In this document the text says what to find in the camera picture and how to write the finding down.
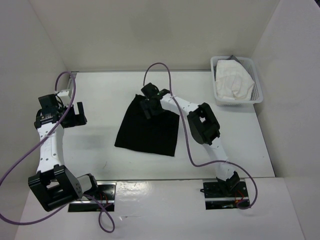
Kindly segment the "black skirt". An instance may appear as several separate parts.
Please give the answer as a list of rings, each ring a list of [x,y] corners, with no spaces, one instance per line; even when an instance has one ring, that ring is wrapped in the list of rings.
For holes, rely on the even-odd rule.
[[[115,147],[141,153],[174,157],[180,116],[164,111],[147,119],[140,102],[146,98],[136,95],[128,106],[118,130]]]

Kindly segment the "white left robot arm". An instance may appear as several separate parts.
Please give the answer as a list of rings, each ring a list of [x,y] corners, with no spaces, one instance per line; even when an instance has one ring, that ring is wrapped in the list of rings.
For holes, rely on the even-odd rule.
[[[98,197],[100,188],[90,173],[75,177],[65,166],[63,137],[66,128],[87,123],[82,102],[75,113],[71,90],[39,97],[40,110],[34,126],[44,141],[40,146],[40,160],[36,174],[28,178],[28,186],[44,208],[50,212],[85,196]]]

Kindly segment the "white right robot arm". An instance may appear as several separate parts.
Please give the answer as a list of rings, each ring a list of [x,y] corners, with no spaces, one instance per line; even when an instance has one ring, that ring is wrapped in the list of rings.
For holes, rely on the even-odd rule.
[[[147,119],[166,111],[180,115],[191,164],[197,168],[213,164],[219,192],[225,197],[231,196],[237,190],[240,177],[233,165],[228,162],[222,146],[220,124],[210,105],[205,102],[202,104],[189,102],[174,96],[168,89],[159,90],[152,83],[143,86],[141,92],[145,100],[140,102],[140,106]],[[210,162],[196,164],[192,160],[187,128],[192,138],[204,147]]]

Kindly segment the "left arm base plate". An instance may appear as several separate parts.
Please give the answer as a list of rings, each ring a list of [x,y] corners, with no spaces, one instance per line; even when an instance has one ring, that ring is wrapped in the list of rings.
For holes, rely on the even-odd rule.
[[[115,210],[115,196],[116,196],[116,182],[98,181],[98,189],[95,193],[91,193],[103,207],[106,207],[108,212]],[[81,200],[74,201],[69,204],[69,213],[86,213],[86,212],[100,212],[101,208],[92,199],[82,197]]]

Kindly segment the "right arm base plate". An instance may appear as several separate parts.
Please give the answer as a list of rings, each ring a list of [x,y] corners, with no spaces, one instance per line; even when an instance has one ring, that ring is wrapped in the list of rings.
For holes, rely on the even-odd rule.
[[[228,210],[239,207],[246,208],[250,205],[247,185],[241,180],[229,193],[223,193],[217,180],[204,180],[203,193],[206,210]]]

